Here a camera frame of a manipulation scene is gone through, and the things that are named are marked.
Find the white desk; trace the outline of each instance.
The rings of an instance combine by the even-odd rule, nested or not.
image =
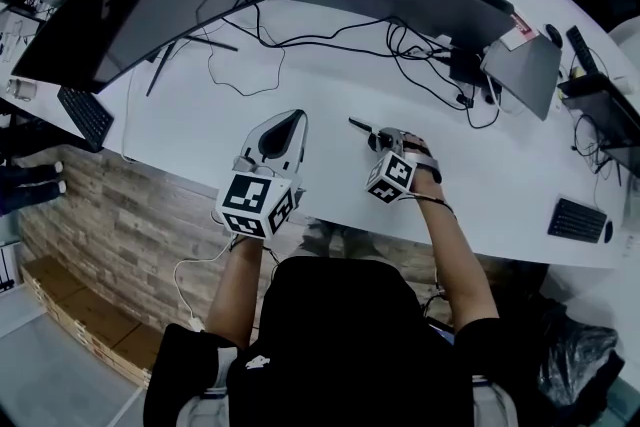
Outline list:
[[[639,80],[638,72],[613,41],[570,0],[510,0],[539,29],[552,23],[564,35],[578,25],[588,44],[606,62],[612,77]],[[261,5],[270,34],[281,40],[300,34],[330,34],[365,18],[315,5],[271,0]],[[245,27],[255,25],[255,12],[232,17]],[[215,22],[208,30],[218,27]],[[374,26],[341,35],[340,44],[385,51],[385,27]],[[263,48],[230,26],[212,39],[237,46],[238,53],[216,50],[211,60],[218,81],[232,82],[249,93],[275,85],[279,49]],[[562,63],[569,68],[573,50],[565,42]],[[0,62],[4,84],[17,60]],[[363,191],[375,155],[364,135],[347,123],[357,116],[383,126],[396,126],[424,137],[440,161],[447,198],[471,247],[478,253],[576,266],[614,267],[622,258],[626,236],[618,230],[625,187],[614,172],[598,182],[598,205],[615,226],[609,244],[585,244],[546,235],[560,196],[593,204],[596,177],[570,150],[572,119],[555,109],[542,123],[529,111],[501,115],[484,130],[472,130],[464,113],[455,112],[411,85],[391,59],[380,59],[320,47],[287,50],[277,91],[242,98],[212,83],[207,71],[209,49],[190,44],[168,61],[150,98],[145,98],[155,65],[143,62],[131,87],[125,153],[167,172],[219,187],[248,132],[269,117],[293,108],[309,116],[305,162],[301,167],[306,215],[417,242],[429,242],[424,221],[413,202],[388,207]],[[411,76],[453,100],[455,90],[425,63],[403,65]],[[444,66],[436,63],[443,73]],[[131,74],[100,94],[115,115],[105,146],[120,152]],[[41,84],[37,98],[21,108],[70,132],[78,133],[55,99],[57,87]],[[475,124],[493,119],[495,110],[477,102]],[[505,99],[505,106],[510,107]],[[623,170],[623,183],[628,174]]]

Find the wooden floor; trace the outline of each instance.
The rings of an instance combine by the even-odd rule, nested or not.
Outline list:
[[[92,155],[68,146],[41,152],[18,163],[62,160],[68,192],[20,214],[20,257],[51,255],[107,300],[158,329],[171,322],[186,325],[188,311],[173,283],[173,269],[184,258],[211,258],[229,240],[210,217],[216,191],[143,164],[129,164],[104,150]],[[299,243],[308,220],[294,213],[270,242],[279,258]],[[434,291],[431,247],[388,237],[376,246],[398,264],[421,302]],[[332,252],[339,254],[334,239]],[[213,263],[180,266],[178,282],[196,314],[205,316],[227,255]],[[513,284],[530,274],[529,266],[481,257],[492,284]],[[260,277],[262,298],[274,261],[265,252]],[[449,322],[446,302],[434,301],[430,314]]]

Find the person's leg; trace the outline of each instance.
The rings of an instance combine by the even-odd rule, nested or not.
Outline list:
[[[291,256],[322,256],[329,257],[329,244],[335,224],[315,219],[304,234],[302,243],[291,253]]]
[[[395,267],[395,264],[380,253],[373,245],[373,240],[369,232],[345,226],[341,234],[344,243],[345,258],[376,260]]]
[[[30,183],[49,182],[56,180],[61,172],[62,162],[36,167],[2,166],[0,184],[3,189],[13,189]]]
[[[64,181],[45,183],[32,187],[18,187],[3,192],[3,210],[5,214],[31,205],[46,203],[56,199],[67,190]]]

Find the wrist strap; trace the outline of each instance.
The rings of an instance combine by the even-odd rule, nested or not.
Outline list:
[[[440,198],[434,198],[432,196],[425,196],[423,194],[414,194],[413,197],[418,201],[430,201],[431,203],[437,203],[438,205],[442,205],[443,207],[447,207],[449,211],[453,214],[453,217],[456,217],[456,214],[453,213],[453,209],[447,204],[446,201],[441,200]]]

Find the black keyboard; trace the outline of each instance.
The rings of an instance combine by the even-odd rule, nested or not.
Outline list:
[[[567,38],[569,38],[571,46],[576,51],[576,57],[587,75],[598,73],[598,66],[593,60],[591,50],[589,50],[582,34],[580,34],[580,30],[575,25],[567,31]]]
[[[61,87],[58,100],[91,148],[100,151],[113,123],[113,116],[91,93]]]
[[[599,210],[561,199],[549,225],[549,235],[582,242],[597,243],[607,215]]]

